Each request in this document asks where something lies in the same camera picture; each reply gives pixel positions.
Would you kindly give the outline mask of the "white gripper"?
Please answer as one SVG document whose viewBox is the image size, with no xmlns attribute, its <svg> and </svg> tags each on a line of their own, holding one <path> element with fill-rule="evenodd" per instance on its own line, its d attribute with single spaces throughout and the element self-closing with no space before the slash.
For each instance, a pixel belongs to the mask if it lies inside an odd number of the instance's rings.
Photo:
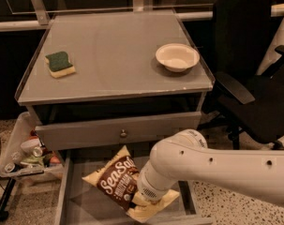
<svg viewBox="0 0 284 225">
<path fill-rule="evenodd" d="M 132 202 L 138 206 L 149 205 L 148 200 L 160 200 L 163 204 L 172 203 L 180 193 L 173 189 L 168 191 L 168 183 L 169 180 L 156 171 L 142 170 L 137 181 L 139 191 L 134 194 Z"/>
</svg>

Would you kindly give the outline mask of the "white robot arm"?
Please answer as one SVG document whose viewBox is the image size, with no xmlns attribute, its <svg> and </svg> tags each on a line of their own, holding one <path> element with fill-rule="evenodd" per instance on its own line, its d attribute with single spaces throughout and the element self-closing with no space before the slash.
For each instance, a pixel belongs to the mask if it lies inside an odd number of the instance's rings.
<svg viewBox="0 0 284 225">
<path fill-rule="evenodd" d="M 137 181 L 142 198 L 159 201 L 178 181 L 203 181 L 284 207 L 284 150 L 215 150 L 187 129 L 157 142 Z"/>
</svg>

